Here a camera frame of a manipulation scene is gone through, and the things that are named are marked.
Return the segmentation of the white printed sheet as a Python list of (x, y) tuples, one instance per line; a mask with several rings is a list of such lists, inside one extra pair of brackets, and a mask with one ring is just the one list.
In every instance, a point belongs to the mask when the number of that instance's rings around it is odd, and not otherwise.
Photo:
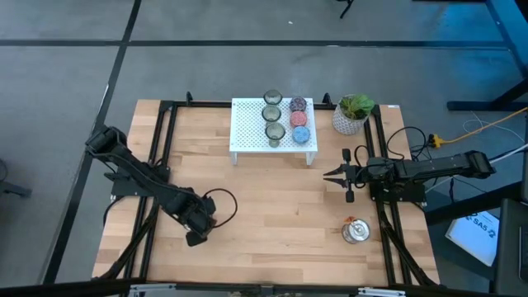
[(454, 219), (445, 237), (459, 248), (491, 267), (497, 255), (500, 221), (487, 211)]

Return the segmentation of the silver metal bracket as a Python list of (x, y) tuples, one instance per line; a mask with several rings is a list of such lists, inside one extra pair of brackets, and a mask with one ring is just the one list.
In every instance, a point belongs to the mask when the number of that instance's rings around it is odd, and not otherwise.
[(407, 297), (401, 290), (379, 289), (373, 287), (362, 287), (357, 291), (356, 297)]
[(176, 289), (177, 285), (174, 283), (152, 283), (132, 285), (130, 287), (128, 297), (145, 297), (147, 293), (174, 291)]

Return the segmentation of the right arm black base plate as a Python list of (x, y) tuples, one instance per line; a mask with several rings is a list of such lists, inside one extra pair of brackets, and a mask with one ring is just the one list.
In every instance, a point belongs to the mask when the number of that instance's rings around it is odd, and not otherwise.
[(425, 186), (421, 183), (396, 182), (392, 184), (373, 182), (369, 184), (373, 200), (383, 202), (417, 202), (426, 201)]

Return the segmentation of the blue patterned candle tin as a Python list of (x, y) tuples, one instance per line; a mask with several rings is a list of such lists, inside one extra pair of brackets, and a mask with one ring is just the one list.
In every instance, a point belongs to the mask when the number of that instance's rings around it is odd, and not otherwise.
[(296, 126), (292, 130), (292, 139), (297, 144), (305, 144), (310, 139), (310, 130), (306, 126)]

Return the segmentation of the black aluminium table frame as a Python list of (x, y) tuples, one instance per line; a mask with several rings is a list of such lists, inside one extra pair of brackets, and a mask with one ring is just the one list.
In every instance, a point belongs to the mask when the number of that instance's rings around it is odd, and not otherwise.
[[(179, 101), (167, 111), (162, 101), (136, 103), (128, 135), (133, 154), (146, 159), (155, 131), (170, 134), (160, 149), (168, 154), (170, 179), (199, 193), (210, 191), (220, 227), (205, 243), (186, 244), (183, 227), (165, 214), (153, 237), (139, 246), (133, 276), (150, 281), (272, 284), (386, 285), (402, 280), (398, 258), (388, 271), (378, 213), (367, 188), (347, 203), (323, 174), (338, 166), (344, 148), (366, 160), (365, 146), (379, 138), (345, 136), (332, 127), (327, 104), (315, 110), (318, 152), (311, 165), (303, 153), (241, 153), (231, 162), (231, 105), (226, 101)], [(370, 237), (350, 244), (345, 219), (363, 219)]]

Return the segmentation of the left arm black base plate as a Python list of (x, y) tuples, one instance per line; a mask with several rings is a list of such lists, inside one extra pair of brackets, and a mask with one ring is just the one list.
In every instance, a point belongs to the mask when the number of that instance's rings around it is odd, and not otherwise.
[[(165, 182), (170, 177), (170, 168), (157, 165), (153, 169), (155, 175)], [(142, 188), (131, 175), (125, 170), (119, 168), (117, 173), (106, 173), (105, 177), (113, 182), (111, 194), (113, 196), (151, 196), (152, 193)]]

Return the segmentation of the black diagonal floor beam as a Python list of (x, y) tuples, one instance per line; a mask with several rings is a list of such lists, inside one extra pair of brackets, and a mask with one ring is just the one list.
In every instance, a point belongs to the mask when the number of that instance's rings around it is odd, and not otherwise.
[(515, 182), (479, 196), (427, 211), (425, 217), (429, 225), (439, 224), (445, 220), (458, 219), (485, 210), (498, 208), (507, 199), (517, 202), (522, 200), (528, 201), (528, 182)]

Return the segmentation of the white perforated metal shelf riser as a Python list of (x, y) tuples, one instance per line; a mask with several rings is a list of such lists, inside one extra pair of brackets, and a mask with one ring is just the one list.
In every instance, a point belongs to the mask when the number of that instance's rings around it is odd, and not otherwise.
[(317, 152), (317, 132), (314, 116), (314, 102), (312, 98), (307, 101), (306, 127), (310, 130), (310, 139), (305, 144), (297, 144), (292, 139), (289, 108), (291, 98), (283, 98), (278, 108), (281, 118), (277, 121), (285, 127), (285, 136), (280, 145), (272, 148), (265, 135), (267, 123), (262, 118), (262, 109), (266, 106), (263, 98), (234, 98), (231, 108), (229, 152), (233, 165), (237, 164), (239, 153), (304, 153), (306, 163), (311, 165)]

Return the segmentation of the dark grey case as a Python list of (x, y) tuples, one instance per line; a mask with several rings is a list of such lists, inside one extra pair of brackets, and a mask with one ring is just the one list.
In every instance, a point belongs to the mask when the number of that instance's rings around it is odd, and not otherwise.
[(528, 205), (515, 200), (501, 206), (494, 291), (528, 297)]

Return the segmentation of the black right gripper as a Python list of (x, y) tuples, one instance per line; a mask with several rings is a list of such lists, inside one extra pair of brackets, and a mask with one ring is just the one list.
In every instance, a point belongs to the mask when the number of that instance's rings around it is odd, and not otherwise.
[(334, 182), (341, 187), (346, 189), (346, 202), (352, 203), (355, 201), (354, 191), (352, 190), (353, 186), (361, 184), (361, 187), (364, 187), (367, 180), (367, 170), (366, 167), (361, 167), (358, 165), (351, 165), (351, 151), (348, 148), (342, 150), (343, 160), (345, 161), (344, 165), (340, 165), (338, 168), (333, 169), (330, 172), (324, 173), (324, 176), (335, 176), (341, 173), (345, 173), (345, 180), (341, 178), (330, 178), (330, 182)]

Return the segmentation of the black tripod leg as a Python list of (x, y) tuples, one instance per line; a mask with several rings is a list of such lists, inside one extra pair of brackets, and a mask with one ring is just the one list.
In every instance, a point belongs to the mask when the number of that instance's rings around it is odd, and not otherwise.
[(337, 2), (343, 2), (346, 4), (346, 6), (344, 7), (344, 9), (342, 10), (339, 18), (340, 19), (343, 19), (345, 17), (345, 15), (348, 13), (348, 11), (350, 10), (351, 8), (351, 5), (352, 3), (355, 1), (355, 0), (336, 0)]

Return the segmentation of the ribbed clear glass candle holder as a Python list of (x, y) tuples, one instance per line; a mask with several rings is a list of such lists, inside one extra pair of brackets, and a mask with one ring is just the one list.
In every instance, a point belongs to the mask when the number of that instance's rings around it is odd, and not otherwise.
[(276, 148), (285, 136), (285, 127), (278, 122), (270, 123), (265, 128), (265, 135), (268, 138), (268, 144), (272, 148)]
[(283, 96), (276, 89), (271, 89), (264, 93), (263, 99), (267, 105), (276, 106), (281, 103)]
[(266, 123), (277, 122), (281, 118), (281, 110), (277, 106), (266, 105), (262, 109), (262, 118)]

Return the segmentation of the green plant in white pot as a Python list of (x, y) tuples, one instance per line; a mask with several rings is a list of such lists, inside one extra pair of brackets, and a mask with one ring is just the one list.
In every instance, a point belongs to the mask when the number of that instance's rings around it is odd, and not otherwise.
[(336, 106), (332, 126), (340, 134), (356, 134), (362, 129), (374, 107), (375, 102), (365, 94), (345, 95)]

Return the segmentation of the black-framed blue desk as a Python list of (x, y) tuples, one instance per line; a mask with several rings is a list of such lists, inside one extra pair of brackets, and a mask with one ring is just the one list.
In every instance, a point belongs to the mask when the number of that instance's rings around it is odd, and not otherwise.
[(515, 111), (528, 108), (528, 101), (516, 102), (517, 99), (528, 93), (528, 63), (523, 62), (519, 50), (507, 32), (507, 26), (502, 21), (498, 21), (497, 28), (523, 79), (491, 101), (448, 101), (446, 107), (449, 111)]

